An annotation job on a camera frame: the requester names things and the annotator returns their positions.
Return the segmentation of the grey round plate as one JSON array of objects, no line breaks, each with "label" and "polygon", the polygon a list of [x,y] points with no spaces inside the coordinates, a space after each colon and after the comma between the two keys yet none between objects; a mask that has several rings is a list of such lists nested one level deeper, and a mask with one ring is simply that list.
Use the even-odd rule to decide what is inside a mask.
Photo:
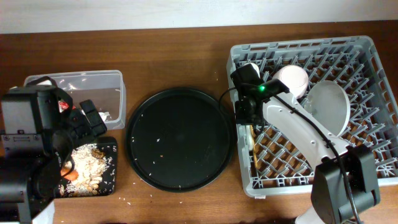
[{"label": "grey round plate", "polygon": [[333,81],[325,80],[314,85],[303,107],[337,137],[343,134],[348,125],[351,113],[348,95]]}]

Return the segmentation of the cream white cup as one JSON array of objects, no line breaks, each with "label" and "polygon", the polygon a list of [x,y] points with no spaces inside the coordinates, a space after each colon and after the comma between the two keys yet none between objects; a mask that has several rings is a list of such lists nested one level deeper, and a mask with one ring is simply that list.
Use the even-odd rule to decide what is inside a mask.
[{"label": "cream white cup", "polygon": [[249,62],[249,63],[245,63],[245,65],[250,65],[250,66],[252,66],[252,68],[255,69],[255,71],[256,71],[258,77],[259,77],[259,78],[261,77],[261,74],[260,74],[260,71],[259,71],[259,67],[258,67],[257,64],[252,63],[252,62]]}]

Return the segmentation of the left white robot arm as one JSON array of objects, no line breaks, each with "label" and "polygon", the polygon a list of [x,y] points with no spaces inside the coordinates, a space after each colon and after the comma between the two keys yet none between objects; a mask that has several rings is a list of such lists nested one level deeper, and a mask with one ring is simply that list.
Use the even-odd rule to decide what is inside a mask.
[{"label": "left white robot arm", "polygon": [[72,151],[107,131],[94,103],[60,112],[58,101],[2,101],[1,221],[32,223],[53,202]]}]

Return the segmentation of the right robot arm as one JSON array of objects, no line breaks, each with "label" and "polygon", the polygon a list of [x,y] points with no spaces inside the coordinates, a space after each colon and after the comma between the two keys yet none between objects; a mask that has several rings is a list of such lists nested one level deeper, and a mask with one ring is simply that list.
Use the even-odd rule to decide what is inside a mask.
[{"label": "right robot arm", "polygon": [[344,223],[381,201],[373,152],[365,145],[350,146],[306,112],[280,80],[244,83],[238,91],[237,114],[244,121],[257,112],[279,129],[315,171],[312,206],[295,223]]}]

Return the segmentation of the white plastic fork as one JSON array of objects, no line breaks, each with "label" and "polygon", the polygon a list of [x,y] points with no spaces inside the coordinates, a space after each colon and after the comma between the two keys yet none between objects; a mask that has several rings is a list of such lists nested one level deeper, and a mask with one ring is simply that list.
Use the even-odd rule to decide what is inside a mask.
[{"label": "white plastic fork", "polygon": [[252,125],[246,125],[246,144],[249,151],[253,151],[254,149],[254,138],[253,138],[253,128]]}]

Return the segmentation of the wooden chopstick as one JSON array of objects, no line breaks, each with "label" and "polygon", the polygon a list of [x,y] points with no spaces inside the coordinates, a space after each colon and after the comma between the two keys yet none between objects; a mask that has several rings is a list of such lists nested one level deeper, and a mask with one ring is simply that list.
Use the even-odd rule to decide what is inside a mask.
[{"label": "wooden chopstick", "polygon": [[254,132],[253,125],[250,125],[250,132],[251,132],[251,141],[252,141],[252,153],[253,153],[253,161],[254,167],[256,170],[259,169],[258,160],[257,160],[257,144],[256,144],[256,134]]}]

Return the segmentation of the white tissue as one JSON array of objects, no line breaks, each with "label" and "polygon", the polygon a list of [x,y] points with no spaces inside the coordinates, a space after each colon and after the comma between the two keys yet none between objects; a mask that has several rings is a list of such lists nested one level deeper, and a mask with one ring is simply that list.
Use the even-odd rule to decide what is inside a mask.
[{"label": "white tissue", "polygon": [[101,119],[105,122],[111,119],[111,115],[109,112],[99,112]]}]

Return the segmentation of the orange carrot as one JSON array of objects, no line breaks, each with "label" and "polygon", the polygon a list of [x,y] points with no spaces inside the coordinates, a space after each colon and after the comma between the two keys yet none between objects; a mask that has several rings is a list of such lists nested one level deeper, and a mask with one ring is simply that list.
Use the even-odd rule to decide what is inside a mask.
[{"label": "orange carrot", "polygon": [[68,169],[68,168],[63,168],[62,170],[61,170],[61,176],[63,177],[63,178],[65,178],[65,179],[67,179],[67,180],[70,180],[70,181],[74,181],[74,180],[77,180],[77,178],[78,178],[78,172],[77,171],[75,171],[75,170],[73,170],[73,171],[71,171],[71,172],[69,172],[70,170]]}]

